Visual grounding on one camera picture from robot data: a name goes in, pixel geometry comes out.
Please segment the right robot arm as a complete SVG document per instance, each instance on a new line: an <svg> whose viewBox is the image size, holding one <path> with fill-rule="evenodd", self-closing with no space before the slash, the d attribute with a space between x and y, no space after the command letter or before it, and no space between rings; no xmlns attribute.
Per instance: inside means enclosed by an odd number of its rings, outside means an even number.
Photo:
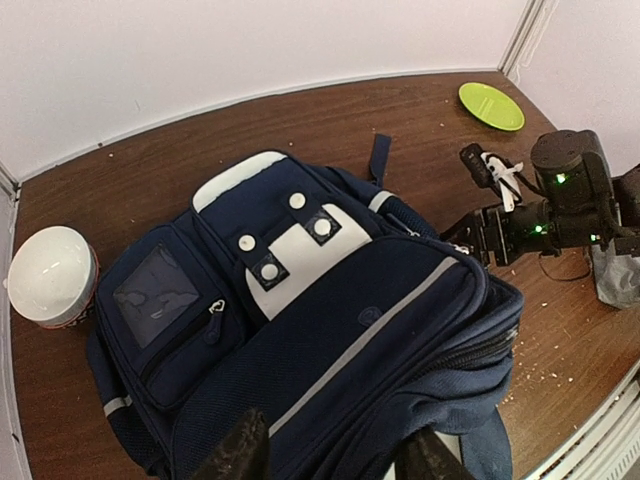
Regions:
<svg viewBox="0 0 640 480"><path fill-rule="evenodd" d="M618 255L638 256L639 225L632 193L612 178L599 138L591 130L559 130L542 135L531 149L535 179L520 163L477 143L460 160L481 189L499 198L456 222L442 240L468 250L483 264L508 266L522 255L559 256L566 248L599 245Z"/></svg>

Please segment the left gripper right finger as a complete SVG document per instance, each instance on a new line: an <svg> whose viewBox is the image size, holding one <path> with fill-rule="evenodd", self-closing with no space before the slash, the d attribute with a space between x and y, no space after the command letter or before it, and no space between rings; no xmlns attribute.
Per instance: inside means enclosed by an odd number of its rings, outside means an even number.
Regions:
<svg viewBox="0 0 640 480"><path fill-rule="evenodd" d="M431 427L410 435L397 450L400 480L472 480L473 475Z"/></svg>

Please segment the navy blue backpack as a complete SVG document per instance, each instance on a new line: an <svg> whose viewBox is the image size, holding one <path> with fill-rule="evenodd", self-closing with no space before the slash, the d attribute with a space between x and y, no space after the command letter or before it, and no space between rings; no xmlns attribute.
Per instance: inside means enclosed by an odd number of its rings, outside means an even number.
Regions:
<svg viewBox="0 0 640 480"><path fill-rule="evenodd" d="M413 434L508 479L498 403L522 294L371 178L255 154L103 274L87 344L104 414L148 475L186 479L249 410L274 479L380 479Z"/></svg>

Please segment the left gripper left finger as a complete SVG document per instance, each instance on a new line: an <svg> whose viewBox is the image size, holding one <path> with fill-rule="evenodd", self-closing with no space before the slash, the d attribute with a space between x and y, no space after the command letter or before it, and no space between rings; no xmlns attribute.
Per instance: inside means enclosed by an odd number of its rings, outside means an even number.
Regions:
<svg viewBox="0 0 640 480"><path fill-rule="evenodd" d="M193 479L270 479L270 441L262 412L248 410L192 475Z"/></svg>

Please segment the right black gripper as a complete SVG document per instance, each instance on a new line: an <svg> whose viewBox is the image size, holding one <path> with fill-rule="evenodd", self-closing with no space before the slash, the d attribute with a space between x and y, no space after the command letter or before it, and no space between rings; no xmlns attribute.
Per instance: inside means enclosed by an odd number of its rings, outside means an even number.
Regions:
<svg viewBox="0 0 640 480"><path fill-rule="evenodd" d="M464 215L440 234L440 239L461 248L483 266L494 263L506 267L515 261L513 246L506 233L504 207L493 205Z"/></svg>

